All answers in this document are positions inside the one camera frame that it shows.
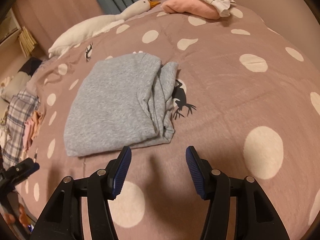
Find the yellow tassel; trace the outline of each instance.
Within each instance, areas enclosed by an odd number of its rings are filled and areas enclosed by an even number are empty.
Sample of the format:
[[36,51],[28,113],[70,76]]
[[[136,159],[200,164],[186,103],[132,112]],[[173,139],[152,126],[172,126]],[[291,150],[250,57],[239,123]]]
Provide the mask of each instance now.
[[32,34],[24,26],[19,34],[19,43],[25,57],[28,57],[37,45],[37,42],[33,38]]

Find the goose plush toy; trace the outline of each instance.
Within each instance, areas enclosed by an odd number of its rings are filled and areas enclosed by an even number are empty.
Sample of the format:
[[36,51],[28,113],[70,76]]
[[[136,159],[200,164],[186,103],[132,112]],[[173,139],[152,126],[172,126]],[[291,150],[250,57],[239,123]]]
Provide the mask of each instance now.
[[72,26],[66,32],[61,34],[59,38],[57,38],[57,40],[48,50],[49,58],[53,56],[61,57],[75,45],[78,45],[88,38],[98,35],[99,33],[106,32],[131,17],[147,12],[158,4],[160,3],[149,0],[139,0],[130,5],[120,14],[101,15],[80,22]]

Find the silver screw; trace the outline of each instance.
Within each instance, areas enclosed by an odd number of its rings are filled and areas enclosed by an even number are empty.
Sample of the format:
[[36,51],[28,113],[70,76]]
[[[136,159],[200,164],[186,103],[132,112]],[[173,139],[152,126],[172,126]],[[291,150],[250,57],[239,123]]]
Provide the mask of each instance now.
[[99,175],[99,176],[102,176],[102,175],[104,175],[104,174],[106,174],[107,172],[106,172],[106,170],[104,170],[104,169],[101,169],[101,170],[98,170],[97,171],[97,174]]
[[68,183],[68,182],[70,182],[71,181],[71,177],[70,176],[67,176],[67,177],[65,177],[64,179],[63,179],[63,182],[64,183]]
[[247,177],[247,181],[250,182],[250,183],[253,183],[254,182],[254,177],[248,176]]
[[219,171],[219,170],[217,170],[217,169],[213,169],[212,171],[211,171],[211,173],[213,174],[213,175],[220,175],[221,174],[221,172]]

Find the bed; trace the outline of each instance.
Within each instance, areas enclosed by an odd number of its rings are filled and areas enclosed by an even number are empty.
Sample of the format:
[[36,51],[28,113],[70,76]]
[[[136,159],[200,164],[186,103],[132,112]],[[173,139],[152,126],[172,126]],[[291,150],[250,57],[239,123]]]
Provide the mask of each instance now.
[[[241,5],[230,12],[214,21],[167,15],[157,6],[37,71],[34,82],[44,119],[26,157],[36,156],[40,170],[17,188],[34,216],[65,176],[90,176],[119,154],[67,157],[65,123],[98,61],[142,51],[162,64],[179,64],[175,87],[185,102],[175,100],[173,113],[182,116],[172,118],[171,143],[132,150],[122,193],[109,202],[119,239],[200,237],[208,203],[196,194],[189,175],[189,145],[230,177],[254,176],[290,239],[306,234],[320,209],[320,73],[255,12]],[[190,105],[196,108],[192,113]],[[83,206],[84,234],[90,239],[85,199]],[[231,216],[231,228],[234,223]],[[233,239],[232,230],[228,239]]]

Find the plaid shirt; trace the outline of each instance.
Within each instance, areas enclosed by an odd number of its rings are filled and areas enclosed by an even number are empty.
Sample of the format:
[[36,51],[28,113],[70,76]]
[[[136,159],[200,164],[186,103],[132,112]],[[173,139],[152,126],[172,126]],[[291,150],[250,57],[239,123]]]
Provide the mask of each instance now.
[[19,158],[23,150],[22,137],[24,134],[24,122],[38,107],[38,99],[22,90],[13,96],[9,106],[6,127],[11,136],[2,149],[3,166],[8,169],[20,162]]

